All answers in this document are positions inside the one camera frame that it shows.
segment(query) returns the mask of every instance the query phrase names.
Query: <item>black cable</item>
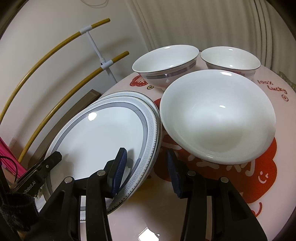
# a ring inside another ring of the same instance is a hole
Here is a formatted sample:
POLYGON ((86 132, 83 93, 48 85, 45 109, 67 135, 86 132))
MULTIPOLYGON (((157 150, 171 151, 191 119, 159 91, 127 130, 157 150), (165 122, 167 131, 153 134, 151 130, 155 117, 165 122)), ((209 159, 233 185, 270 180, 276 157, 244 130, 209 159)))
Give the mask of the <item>black cable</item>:
POLYGON ((16 163, 14 162, 14 160, 12 160, 10 157, 7 157, 7 156, 0 156, 0 158, 7 159, 7 160, 10 160, 13 162, 13 164, 15 165, 15 182, 16 182, 17 181, 17 165, 16 165, 16 163))

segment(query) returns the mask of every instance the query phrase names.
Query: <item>wall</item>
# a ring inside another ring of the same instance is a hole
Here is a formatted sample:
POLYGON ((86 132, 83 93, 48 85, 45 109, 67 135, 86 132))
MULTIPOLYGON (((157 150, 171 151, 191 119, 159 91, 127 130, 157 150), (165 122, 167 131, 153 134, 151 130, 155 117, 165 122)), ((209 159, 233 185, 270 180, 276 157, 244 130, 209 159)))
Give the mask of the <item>wall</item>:
MULTIPOLYGON (((103 0, 87 2, 99 4, 103 0)), ((126 50, 130 52, 111 67, 115 78, 121 80, 132 72, 133 62, 147 51, 125 1, 109 0, 106 7, 95 9, 80 0, 29 0, 0 40, 0 109, 19 81, 44 54, 80 28, 105 18, 110 18, 111 22, 92 30, 91 35, 106 59, 126 50)), ((99 66, 99 59, 85 35, 55 53, 14 99, 0 125, 2 139, 9 144, 15 137, 17 145, 24 147, 54 105, 99 66)), ((90 89, 104 93, 111 86, 105 72, 94 78, 51 119, 29 153, 34 153, 55 123, 90 89)))

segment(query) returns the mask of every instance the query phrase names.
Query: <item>red cartoon print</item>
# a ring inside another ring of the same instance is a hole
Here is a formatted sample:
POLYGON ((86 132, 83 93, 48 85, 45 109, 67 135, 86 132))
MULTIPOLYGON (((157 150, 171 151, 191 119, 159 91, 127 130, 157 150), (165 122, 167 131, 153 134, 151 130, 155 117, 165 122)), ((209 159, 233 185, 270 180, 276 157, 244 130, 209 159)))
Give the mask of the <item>red cartoon print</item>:
MULTIPOLYGON (((155 101, 159 107, 160 99, 155 101)), ((184 161, 187 166, 197 171, 206 178, 218 180, 227 177, 242 195, 246 203, 253 203, 262 197, 273 185, 276 179, 277 168, 273 161, 276 153, 276 139, 267 151, 257 159, 240 165, 219 165, 199 159, 182 149, 163 129, 163 140, 157 161, 154 166, 155 173, 163 180, 170 181, 167 164, 166 151, 172 148, 179 160, 184 161)))
POLYGON ((138 87, 141 87, 141 86, 145 86, 147 84, 148 83, 143 79, 143 77, 140 76, 140 75, 138 75, 135 78, 133 78, 133 80, 130 83, 130 86, 138 86, 138 87))

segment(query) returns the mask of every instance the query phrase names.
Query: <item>stacked plates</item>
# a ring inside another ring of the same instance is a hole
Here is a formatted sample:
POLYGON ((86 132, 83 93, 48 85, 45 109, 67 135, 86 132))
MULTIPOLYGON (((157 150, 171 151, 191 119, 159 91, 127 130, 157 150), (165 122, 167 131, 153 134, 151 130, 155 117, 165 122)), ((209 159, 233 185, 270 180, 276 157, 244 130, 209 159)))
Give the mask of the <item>stacked plates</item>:
POLYGON ((118 208, 150 173, 161 144, 159 111, 147 96, 122 91, 100 98, 73 117, 58 133, 46 156, 55 151, 61 162, 48 175, 43 187, 46 199, 63 179, 89 177, 113 160, 120 147, 128 152, 121 188, 107 199, 107 213, 118 208))

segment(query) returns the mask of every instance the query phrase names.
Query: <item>round table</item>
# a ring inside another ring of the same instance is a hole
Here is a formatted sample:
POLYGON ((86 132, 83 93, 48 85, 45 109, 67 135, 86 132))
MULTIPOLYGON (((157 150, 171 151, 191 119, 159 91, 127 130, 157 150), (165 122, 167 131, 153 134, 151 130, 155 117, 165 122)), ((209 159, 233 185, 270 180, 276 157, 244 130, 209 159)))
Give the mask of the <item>round table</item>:
MULTIPOLYGON (((198 57, 196 70, 207 69, 198 57)), ((276 113, 276 134, 269 149, 247 164, 226 166, 206 162, 190 155, 165 131, 160 154, 149 177, 120 208, 108 215, 114 241, 178 241, 184 221, 186 199, 178 199, 170 183, 165 150, 172 148, 178 159, 204 177, 226 176, 238 189, 257 217, 268 240, 281 231, 296 205, 296 94, 271 70, 261 66, 252 80, 269 97, 276 113)), ((118 91, 137 91, 159 104, 163 90, 149 85, 137 73, 118 82, 103 96, 118 91)), ((207 239, 211 239, 211 228, 207 239)), ((81 224, 85 240, 85 224, 81 224)))

